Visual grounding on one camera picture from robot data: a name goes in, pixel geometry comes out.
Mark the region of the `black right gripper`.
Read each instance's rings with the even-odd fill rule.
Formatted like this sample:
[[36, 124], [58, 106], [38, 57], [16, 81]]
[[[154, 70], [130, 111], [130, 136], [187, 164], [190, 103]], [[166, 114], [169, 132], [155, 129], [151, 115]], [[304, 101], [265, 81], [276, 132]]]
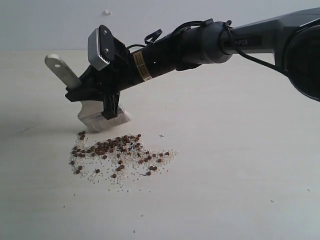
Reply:
[[155, 77], [155, 41], [145, 38], [144, 44], [126, 46], [114, 37], [114, 60], [102, 70], [94, 70], [91, 74], [104, 83], [108, 90], [115, 93], [104, 94], [95, 87], [81, 85], [74, 89], [66, 88], [65, 97], [70, 102], [103, 101], [101, 115], [111, 120], [118, 116], [120, 93]]

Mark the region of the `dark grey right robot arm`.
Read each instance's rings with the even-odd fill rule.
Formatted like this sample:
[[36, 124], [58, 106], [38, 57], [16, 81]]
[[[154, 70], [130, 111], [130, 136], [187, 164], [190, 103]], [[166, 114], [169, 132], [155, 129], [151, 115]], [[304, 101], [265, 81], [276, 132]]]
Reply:
[[158, 29], [134, 52], [101, 25], [88, 37], [89, 67], [78, 86], [67, 87], [66, 98], [71, 102], [102, 102], [101, 114], [110, 120], [118, 115], [122, 90], [174, 70], [222, 64], [239, 54], [285, 75], [306, 97], [320, 99], [318, 8], [239, 27], [231, 24], [230, 20], [189, 21], [167, 35]]

